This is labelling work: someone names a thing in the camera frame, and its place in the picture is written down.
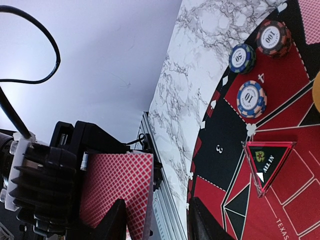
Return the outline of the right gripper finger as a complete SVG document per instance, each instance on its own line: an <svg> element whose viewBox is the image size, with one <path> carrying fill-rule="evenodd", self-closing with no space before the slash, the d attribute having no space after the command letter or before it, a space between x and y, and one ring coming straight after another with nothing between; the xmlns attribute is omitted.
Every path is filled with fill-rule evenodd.
<svg viewBox="0 0 320 240"><path fill-rule="evenodd" d="M234 240L198 197L189 201L187 232L189 240Z"/></svg>

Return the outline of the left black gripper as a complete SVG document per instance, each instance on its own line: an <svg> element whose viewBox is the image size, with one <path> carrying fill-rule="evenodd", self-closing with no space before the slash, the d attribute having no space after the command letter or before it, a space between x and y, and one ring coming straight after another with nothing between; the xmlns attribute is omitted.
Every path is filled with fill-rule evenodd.
<svg viewBox="0 0 320 240"><path fill-rule="evenodd" d="M97 227L80 219L87 161L95 154L153 154L143 150L145 135L121 143L99 126L58 122L50 144L0 132L0 200L17 212L20 230L32 227L34 240L132 240L127 237L127 212L117 199ZM153 154L153 193L154 193Z"/></svg>

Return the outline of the red playing card deck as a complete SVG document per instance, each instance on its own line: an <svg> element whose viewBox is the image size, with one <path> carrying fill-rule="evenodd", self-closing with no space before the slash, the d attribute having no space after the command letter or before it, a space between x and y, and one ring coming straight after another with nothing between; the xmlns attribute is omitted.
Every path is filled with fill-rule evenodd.
<svg viewBox="0 0 320 240"><path fill-rule="evenodd" d="M80 219L95 228L116 200L125 201L127 234L150 237L154 156L151 153L93 154L87 160Z"/></svg>

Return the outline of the small black triangle marker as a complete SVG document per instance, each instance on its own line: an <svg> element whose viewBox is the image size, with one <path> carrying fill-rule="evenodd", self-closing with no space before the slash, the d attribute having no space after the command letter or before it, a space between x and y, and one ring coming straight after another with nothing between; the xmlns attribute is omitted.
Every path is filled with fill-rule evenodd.
<svg viewBox="0 0 320 240"><path fill-rule="evenodd" d="M265 196L296 146L295 141L243 141L257 196Z"/></svg>

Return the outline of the white chip stack seat four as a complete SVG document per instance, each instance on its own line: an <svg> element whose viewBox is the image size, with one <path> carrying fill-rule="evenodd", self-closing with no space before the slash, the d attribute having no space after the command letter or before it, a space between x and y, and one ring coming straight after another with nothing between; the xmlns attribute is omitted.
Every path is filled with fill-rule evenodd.
<svg viewBox="0 0 320 240"><path fill-rule="evenodd" d="M262 86L254 81L246 81L238 90L236 106L239 113L249 119L260 117L267 108L268 97Z"/></svg>

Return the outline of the green chip seat four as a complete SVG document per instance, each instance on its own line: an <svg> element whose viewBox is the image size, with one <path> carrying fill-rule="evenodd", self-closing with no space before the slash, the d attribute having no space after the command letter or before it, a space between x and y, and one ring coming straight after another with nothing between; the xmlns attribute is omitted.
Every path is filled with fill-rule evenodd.
<svg viewBox="0 0 320 240"><path fill-rule="evenodd" d="M247 74L255 66L257 54L248 44L237 44L229 55L229 69L236 74Z"/></svg>

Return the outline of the orange dealer button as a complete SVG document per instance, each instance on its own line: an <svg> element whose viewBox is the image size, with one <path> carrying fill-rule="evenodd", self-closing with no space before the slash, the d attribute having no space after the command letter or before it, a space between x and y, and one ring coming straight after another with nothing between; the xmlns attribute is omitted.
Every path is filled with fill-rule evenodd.
<svg viewBox="0 0 320 240"><path fill-rule="evenodd" d="M318 72L313 81L312 98L315 108L320 112L320 72Z"/></svg>

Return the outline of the white chip seat five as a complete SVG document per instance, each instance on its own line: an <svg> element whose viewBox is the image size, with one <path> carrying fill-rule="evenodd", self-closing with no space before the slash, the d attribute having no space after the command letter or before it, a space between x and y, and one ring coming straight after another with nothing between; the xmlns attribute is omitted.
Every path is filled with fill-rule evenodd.
<svg viewBox="0 0 320 240"><path fill-rule="evenodd" d="M272 58L281 58L289 53L293 39L291 31L284 22L264 21L256 36L257 49Z"/></svg>

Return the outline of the dealt red playing cards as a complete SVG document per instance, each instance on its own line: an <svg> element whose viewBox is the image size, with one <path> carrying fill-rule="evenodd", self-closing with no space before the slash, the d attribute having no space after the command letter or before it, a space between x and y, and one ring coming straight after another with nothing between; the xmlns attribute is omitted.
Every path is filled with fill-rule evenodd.
<svg viewBox="0 0 320 240"><path fill-rule="evenodd" d="M298 0L307 45L320 42L320 0Z"/></svg>

